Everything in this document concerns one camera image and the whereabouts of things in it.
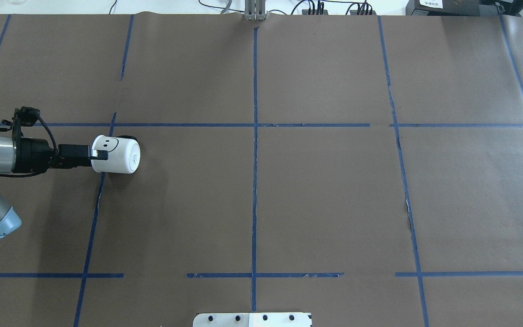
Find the white floor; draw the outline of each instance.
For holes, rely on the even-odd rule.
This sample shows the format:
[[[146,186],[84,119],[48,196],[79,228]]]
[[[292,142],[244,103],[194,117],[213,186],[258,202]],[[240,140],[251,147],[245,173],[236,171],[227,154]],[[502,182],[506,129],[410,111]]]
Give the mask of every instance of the white floor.
[[[23,4],[14,5],[14,2],[23,0],[0,0],[0,13],[21,14],[99,14],[108,13],[114,0],[27,0]],[[205,4],[212,6],[225,6],[226,0],[202,0]],[[280,9],[290,13],[297,4],[297,0],[267,0],[267,10]],[[233,0],[231,8],[243,9],[243,0]],[[380,15],[404,15],[407,0],[369,0],[374,10]],[[326,3],[325,8],[330,15],[343,15],[348,4]],[[113,13],[216,13],[218,9],[210,9],[201,6],[197,0],[118,0]]]

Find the white label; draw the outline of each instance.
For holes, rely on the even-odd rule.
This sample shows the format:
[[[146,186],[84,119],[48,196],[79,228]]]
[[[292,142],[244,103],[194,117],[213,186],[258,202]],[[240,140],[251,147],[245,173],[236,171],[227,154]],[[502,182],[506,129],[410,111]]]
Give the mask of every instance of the white label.
[[[443,0],[419,0],[421,6],[431,7],[431,8],[443,8]]]

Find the robotic arm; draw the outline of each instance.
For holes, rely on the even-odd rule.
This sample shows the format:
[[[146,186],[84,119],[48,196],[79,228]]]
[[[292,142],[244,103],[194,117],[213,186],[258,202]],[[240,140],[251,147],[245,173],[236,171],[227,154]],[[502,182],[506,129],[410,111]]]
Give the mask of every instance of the robotic arm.
[[[22,127],[40,122],[52,141],[23,137]],[[0,136],[0,176],[25,178],[45,173],[48,169],[70,169],[80,166],[92,167],[95,172],[133,173],[137,170],[141,152],[133,136],[96,137],[92,147],[77,144],[56,144],[39,110],[29,107],[16,109],[13,120],[2,120],[11,137]],[[13,207],[0,195],[0,239],[21,226],[21,220]]]

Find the metal bracket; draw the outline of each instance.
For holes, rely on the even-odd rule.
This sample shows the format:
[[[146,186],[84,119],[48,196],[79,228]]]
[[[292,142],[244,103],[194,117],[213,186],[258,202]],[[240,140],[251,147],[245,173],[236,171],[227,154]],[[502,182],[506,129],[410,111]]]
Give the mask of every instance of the metal bracket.
[[[312,315],[304,312],[198,314],[193,327],[312,327]]]
[[[245,20],[266,20],[266,0],[245,0]]]

